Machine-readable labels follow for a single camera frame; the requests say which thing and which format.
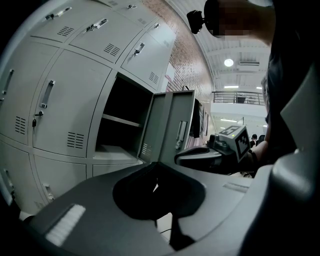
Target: balcony railing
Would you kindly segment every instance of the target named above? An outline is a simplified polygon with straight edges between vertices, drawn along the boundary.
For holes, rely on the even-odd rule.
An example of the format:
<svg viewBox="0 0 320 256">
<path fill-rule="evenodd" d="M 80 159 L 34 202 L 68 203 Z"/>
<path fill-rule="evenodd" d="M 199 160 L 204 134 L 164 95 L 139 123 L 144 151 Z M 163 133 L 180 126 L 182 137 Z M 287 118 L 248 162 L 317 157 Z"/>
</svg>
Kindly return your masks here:
<svg viewBox="0 0 320 256">
<path fill-rule="evenodd" d="M 213 91 L 214 103 L 238 103 L 264 106 L 264 97 L 259 92 Z"/>
</svg>

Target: ceiling light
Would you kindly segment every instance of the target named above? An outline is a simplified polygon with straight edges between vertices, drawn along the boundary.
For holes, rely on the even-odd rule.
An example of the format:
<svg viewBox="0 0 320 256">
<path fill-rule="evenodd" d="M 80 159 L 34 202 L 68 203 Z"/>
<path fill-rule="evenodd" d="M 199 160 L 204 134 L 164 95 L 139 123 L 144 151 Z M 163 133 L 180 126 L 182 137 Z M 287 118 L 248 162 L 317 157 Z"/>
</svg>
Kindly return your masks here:
<svg viewBox="0 0 320 256">
<path fill-rule="evenodd" d="M 239 88 L 239 85 L 226 85 L 224 88 Z"/>
<path fill-rule="evenodd" d="M 229 120 L 229 119 L 220 119 L 221 121 L 225 121 L 225 122 L 233 122 L 233 123 L 236 123 L 237 121 L 235 120 Z"/>
<path fill-rule="evenodd" d="M 224 65 L 226 65 L 227 67 L 231 67 L 233 64 L 234 64 L 234 61 L 232 59 L 230 59 L 230 58 L 227 58 L 224 61 Z"/>
</svg>

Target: ceiling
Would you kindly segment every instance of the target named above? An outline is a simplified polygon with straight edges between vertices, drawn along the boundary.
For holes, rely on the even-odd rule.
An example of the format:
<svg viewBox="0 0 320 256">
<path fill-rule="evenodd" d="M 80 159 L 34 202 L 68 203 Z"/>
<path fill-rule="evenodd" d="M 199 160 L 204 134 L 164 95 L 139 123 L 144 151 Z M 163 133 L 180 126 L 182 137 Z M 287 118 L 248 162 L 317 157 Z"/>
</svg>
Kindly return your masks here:
<svg viewBox="0 0 320 256">
<path fill-rule="evenodd" d="M 223 128 L 228 128 L 232 125 L 237 125 L 236 122 L 221 121 L 221 119 L 240 121 L 244 118 L 244 124 L 248 131 L 248 135 L 251 138 L 252 134 L 256 134 L 258 137 L 260 135 L 265 135 L 267 128 L 264 127 L 266 121 L 264 117 L 252 116 L 252 115 L 240 115 L 231 113 L 212 113 L 212 119 L 216 129 L 216 133 L 224 130 Z"/>
<path fill-rule="evenodd" d="M 204 11 L 206 0 L 166 0 L 189 26 L 187 13 L 193 10 Z M 270 6 L 271 0 L 250 0 L 261 5 Z M 238 91 L 261 92 L 261 80 L 267 72 L 270 48 L 254 39 L 219 39 L 212 36 L 203 27 L 195 35 L 208 63 L 214 88 L 213 91 L 227 91 L 224 86 L 239 86 Z M 232 59 L 233 66 L 226 67 L 224 61 Z M 258 66 L 239 66 L 239 61 L 259 62 Z"/>
</svg>

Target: cable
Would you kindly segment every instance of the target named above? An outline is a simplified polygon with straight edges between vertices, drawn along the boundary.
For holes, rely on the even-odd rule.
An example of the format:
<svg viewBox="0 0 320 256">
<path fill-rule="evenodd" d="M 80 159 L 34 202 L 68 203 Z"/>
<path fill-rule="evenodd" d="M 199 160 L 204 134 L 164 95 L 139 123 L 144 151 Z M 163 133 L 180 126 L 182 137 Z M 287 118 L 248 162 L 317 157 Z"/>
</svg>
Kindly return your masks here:
<svg viewBox="0 0 320 256">
<path fill-rule="evenodd" d="M 169 228 L 169 229 L 167 229 L 167 230 L 165 230 L 165 231 L 160 232 L 160 234 L 162 234 L 162 233 L 164 233 L 164 232 L 167 232 L 167 231 L 169 231 L 169 230 L 171 230 L 171 228 Z"/>
</svg>

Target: brick wall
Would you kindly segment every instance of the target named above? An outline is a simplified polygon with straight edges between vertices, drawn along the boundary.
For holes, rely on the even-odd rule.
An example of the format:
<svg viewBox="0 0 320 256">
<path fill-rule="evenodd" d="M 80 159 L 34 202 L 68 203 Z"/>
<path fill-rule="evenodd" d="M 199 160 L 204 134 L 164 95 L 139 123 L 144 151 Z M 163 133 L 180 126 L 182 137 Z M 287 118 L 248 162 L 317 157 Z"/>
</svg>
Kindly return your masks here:
<svg viewBox="0 0 320 256">
<path fill-rule="evenodd" d="M 142 0 L 163 19 L 176 34 L 170 63 L 175 69 L 174 81 L 169 81 L 168 92 L 181 91 L 188 86 L 202 103 L 209 103 L 213 82 L 206 59 L 188 26 L 165 0 Z"/>
</svg>

